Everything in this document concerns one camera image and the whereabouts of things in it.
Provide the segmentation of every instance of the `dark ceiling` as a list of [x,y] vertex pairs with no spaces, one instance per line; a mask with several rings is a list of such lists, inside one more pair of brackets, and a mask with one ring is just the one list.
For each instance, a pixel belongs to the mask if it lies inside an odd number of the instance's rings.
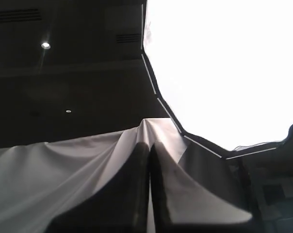
[[[0,1],[0,148],[167,117],[141,60],[141,4]],[[29,9],[39,13],[35,21]],[[43,50],[43,41],[51,49]]]

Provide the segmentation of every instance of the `ceiling vent grille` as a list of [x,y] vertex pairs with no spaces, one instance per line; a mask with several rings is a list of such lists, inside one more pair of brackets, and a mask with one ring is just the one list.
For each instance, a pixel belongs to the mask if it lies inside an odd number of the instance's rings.
[[42,20],[38,9],[0,11],[0,23]]
[[118,44],[135,43],[135,42],[140,42],[140,41],[141,41],[141,34],[140,33],[116,35],[116,42]]

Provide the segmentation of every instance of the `ceiling light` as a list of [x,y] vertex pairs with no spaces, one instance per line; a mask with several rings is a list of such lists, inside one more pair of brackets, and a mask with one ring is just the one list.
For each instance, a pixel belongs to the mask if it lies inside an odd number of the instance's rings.
[[47,43],[47,42],[44,42],[42,45],[41,45],[42,48],[44,48],[45,50],[49,50],[50,49],[50,44]]
[[293,0],[148,0],[144,50],[187,133],[227,150],[288,135]]

